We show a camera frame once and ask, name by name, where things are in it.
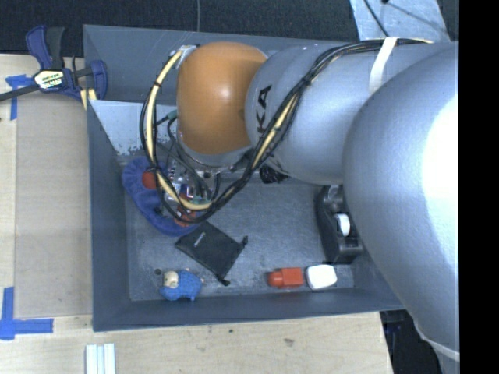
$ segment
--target wire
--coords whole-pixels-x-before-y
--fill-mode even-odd
[[[196,10],[197,10],[196,32],[200,32],[201,31],[201,4],[200,4],[200,0],[196,0]]]
[[[396,45],[402,44],[415,44],[415,43],[423,43],[424,41],[413,40],[413,39],[397,39]],[[309,71],[306,75],[288,92],[282,103],[279,105],[278,109],[274,113],[271,118],[269,124],[267,125],[266,130],[260,136],[256,146],[253,148],[248,164],[242,176],[235,180],[232,184],[230,184],[220,196],[217,197],[218,190],[220,187],[220,178],[216,179],[215,191],[211,195],[211,200],[204,203],[193,203],[189,200],[184,199],[179,196],[173,185],[168,179],[168,176],[165,176],[157,163],[157,157],[155,154],[154,148],[154,130],[157,129],[154,124],[153,118],[155,118],[155,101],[157,92],[161,87],[163,80],[166,75],[173,67],[173,65],[179,60],[182,55],[181,51],[177,51],[165,64],[165,67],[161,70],[160,75],[154,82],[153,87],[150,90],[149,95],[147,96],[146,101],[143,105],[143,110],[140,114],[140,138],[143,142],[143,147],[146,150],[147,156],[150,160],[150,164],[154,173],[157,177],[157,191],[160,194],[160,200],[163,206],[165,206],[168,211],[176,217],[179,221],[184,221],[186,223],[194,224],[200,223],[201,221],[205,221],[209,217],[211,217],[214,213],[220,210],[230,199],[241,189],[245,187],[248,181],[251,179],[254,171],[265,162],[269,156],[275,151],[275,149],[280,145],[282,140],[285,138],[288,130],[290,129],[294,117],[296,116],[297,107],[302,99],[302,96],[309,86],[311,86],[312,82],[318,77],[318,75],[326,68],[329,64],[336,61],[343,55],[356,54],[360,52],[369,52],[369,51],[379,51],[383,46],[384,39],[374,39],[368,41],[362,41],[355,44],[347,44],[346,46],[342,46],[339,48],[331,48],[323,52],[319,55]],[[146,134],[143,134],[143,121],[146,122]],[[175,137],[170,130],[172,123],[175,121],[174,118],[170,119],[168,122],[168,134],[173,143],[176,143]],[[189,170],[189,165],[185,161],[180,161],[182,166],[185,166],[187,170]],[[210,191],[206,185],[206,182],[203,179],[200,179],[200,176],[196,173],[194,178],[199,177],[198,181],[201,180],[204,183],[205,191]],[[182,217],[178,217],[176,212],[169,206],[165,199],[163,198],[162,193],[166,192],[169,194],[174,201],[176,201],[184,210],[194,210],[194,211],[203,211],[203,213],[195,218],[190,218],[188,220],[183,219]]]
[[[374,20],[376,21],[377,25],[380,27],[381,31],[384,33],[384,35],[386,37],[389,37],[390,35],[388,34],[387,30],[384,29],[384,26],[383,24],[381,23],[381,21],[378,19],[377,15],[374,13],[373,11],[373,8],[371,7],[371,5],[369,4],[369,2],[367,0],[363,0],[364,3],[366,4],[366,7],[367,9],[369,10],[369,12],[371,13],[371,15],[373,16]]]

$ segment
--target black floor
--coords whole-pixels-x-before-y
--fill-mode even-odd
[[[459,39],[459,0],[437,0],[452,40]],[[0,0],[0,52],[26,52],[25,35],[64,26],[64,56],[83,56],[83,24],[196,29],[196,0]],[[349,0],[200,0],[205,32],[357,40]],[[384,314],[395,374],[439,374],[437,358],[405,311]]]

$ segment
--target blue clamp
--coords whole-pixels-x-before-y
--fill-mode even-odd
[[[52,333],[54,319],[13,319],[14,287],[4,288],[0,340],[13,340],[23,333]]]
[[[74,98],[81,102],[81,90],[78,86],[77,72],[71,72],[64,68],[64,61],[61,58],[61,39],[64,28],[47,28],[39,25],[30,30],[26,35],[26,44],[30,54],[33,55],[40,65],[40,72],[33,77],[40,86],[40,91],[44,93],[59,93]],[[92,74],[94,75],[94,89],[97,97],[103,99],[108,90],[108,76],[105,64],[102,60],[94,60],[90,63]],[[41,77],[47,73],[62,73],[55,80],[43,81]]]

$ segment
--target yellow cable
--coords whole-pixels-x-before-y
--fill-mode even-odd
[[[275,135],[278,132],[278,129],[281,127],[282,122],[287,118],[288,113],[295,108],[295,103],[296,103],[296,98],[297,95],[295,94],[292,99],[288,102],[288,105],[286,105],[285,109],[282,111],[281,116],[279,116],[278,120],[275,121],[274,128],[269,132],[267,135],[267,138],[265,139],[264,143],[262,144],[262,147],[258,151],[257,157],[253,161],[252,164],[252,169],[255,169],[257,167],[257,163],[264,154],[265,150],[269,146],[270,143],[272,143],[272,140],[274,139]]]
[[[149,158],[155,163],[153,149],[154,149],[154,140],[153,140],[153,123],[154,123],[154,103],[157,98],[157,92],[159,91],[161,84],[165,80],[165,77],[168,75],[168,72],[172,69],[173,65],[180,59],[182,56],[181,51],[177,51],[166,63],[166,65],[161,70],[159,76],[154,82],[154,85],[150,91],[149,101],[146,107],[146,149]],[[191,203],[187,199],[178,196],[176,191],[170,187],[170,185],[166,182],[165,178],[161,174],[161,172],[157,172],[157,179],[159,181],[160,186],[165,190],[170,197],[174,199],[177,203],[181,203],[185,208],[189,210],[206,210],[211,206],[211,202],[204,204]]]

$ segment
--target gray bin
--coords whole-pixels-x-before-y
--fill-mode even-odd
[[[337,265],[337,284],[323,291],[269,288],[267,273],[282,267],[325,261],[315,223],[313,198],[319,188],[291,180],[265,185],[258,176],[209,221],[249,243],[229,271],[224,287],[199,263],[178,251],[176,238],[161,234],[135,208],[122,187],[124,164],[135,157],[138,126],[146,98],[168,54],[181,44],[240,41],[267,55],[282,48],[330,41],[203,34],[170,30],[85,26],[87,64],[108,67],[108,94],[90,105],[90,200],[94,289],[94,330],[293,319],[403,309],[367,252],[351,265]],[[175,105],[175,71],[165,80],[158,103]],[[119,138],[120,148],[116,148]],[[157,269],[189,267],[205,280],[194,302],[164,300]]]

